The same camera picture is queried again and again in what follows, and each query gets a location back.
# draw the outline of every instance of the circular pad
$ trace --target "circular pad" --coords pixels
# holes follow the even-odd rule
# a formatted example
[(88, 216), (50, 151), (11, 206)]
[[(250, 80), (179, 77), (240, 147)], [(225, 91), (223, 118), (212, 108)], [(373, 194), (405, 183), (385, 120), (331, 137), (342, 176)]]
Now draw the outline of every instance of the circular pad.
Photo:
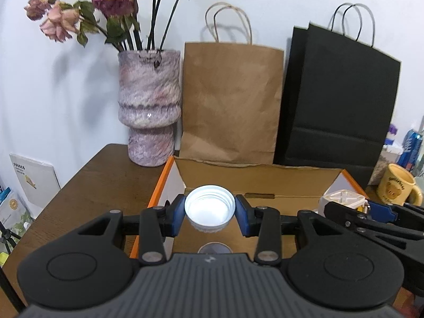
[(26, 257), (17, 272), (29, 304), (81, 310), (116, 297), (130, 283), (133, 266), (119, 248), (97, 236), (66, 236)]
[(391, 303), (404, 276), (390, 251), (350, 233), (318, 237), (290, 259), (287, 272), (305, 298), (346, 311)]
[(54, 257), (47, 270), (58, 280), (76, 281), (90, 276), (97, 267), (93, 256), (79, 253), (67, 253)]

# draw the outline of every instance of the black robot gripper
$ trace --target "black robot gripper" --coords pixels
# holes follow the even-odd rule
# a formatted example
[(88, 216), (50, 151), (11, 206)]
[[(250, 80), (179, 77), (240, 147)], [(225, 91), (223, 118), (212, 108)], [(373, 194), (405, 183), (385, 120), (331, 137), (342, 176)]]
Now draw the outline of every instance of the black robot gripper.
[[(393, 252), (318, 214), (283, 216), (236, 196), (247, 254), (172, 254), (183, 195), (125, 217), (111, 211), (30, 254), (18, 268), (29, 307), (20, 318), (401, 317), (393, 303), (404, 280)], [(138, 259), (122, 251), (139, 235)], [(281, 235), (297, 253), (282, 256)]]

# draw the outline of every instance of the vase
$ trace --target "vase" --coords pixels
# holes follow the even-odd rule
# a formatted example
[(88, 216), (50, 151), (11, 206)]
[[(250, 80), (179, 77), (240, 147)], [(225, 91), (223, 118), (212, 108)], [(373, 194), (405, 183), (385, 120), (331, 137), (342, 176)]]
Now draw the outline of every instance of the vase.
[(130, 127), (129, 157), (141, 166), (162, 165), (173, 154), (173, 124), (181, 117), (180, 52), (124, 51), (118, 58), (118, 118)]

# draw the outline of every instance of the dried rose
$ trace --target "dried rose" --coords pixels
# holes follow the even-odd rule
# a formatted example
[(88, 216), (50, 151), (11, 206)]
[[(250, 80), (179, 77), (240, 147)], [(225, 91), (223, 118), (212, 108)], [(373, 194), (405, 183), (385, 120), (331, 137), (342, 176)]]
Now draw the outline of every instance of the dried rose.
[(68, 31), (78, 32), (75, 27), (78, 21), (78, 11), (73, 8), (62, 10), (58, 1), (47, 13), (47, 19), (40, 25), (40, 29), (51, 40), (63, 43), (66, 38), (72, 38)]
[(106, 17), (128, 15), (134, 11), (134, 4), (130, 0), (92, 0), (92, 3)]
[(48, 0), (29, 0), (28, 5), (24, 7), (27, 17), (31, 20), (40, 20), (50, 8)]

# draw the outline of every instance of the yellow mug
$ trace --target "yellow mug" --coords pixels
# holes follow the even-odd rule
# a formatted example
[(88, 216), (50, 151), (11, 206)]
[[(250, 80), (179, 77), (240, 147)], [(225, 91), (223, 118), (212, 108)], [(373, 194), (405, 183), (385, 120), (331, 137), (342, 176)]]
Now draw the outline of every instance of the yellow mug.
[(423, 193), (416, 185), (415, 178), (403, 167), (389, 164), (377, 188), (377, 195), (381, 201), (403, 206), (411, 193), (411, 199), (413, 199), (411, 203), (414, 206), (420, 206), (423, 202)]

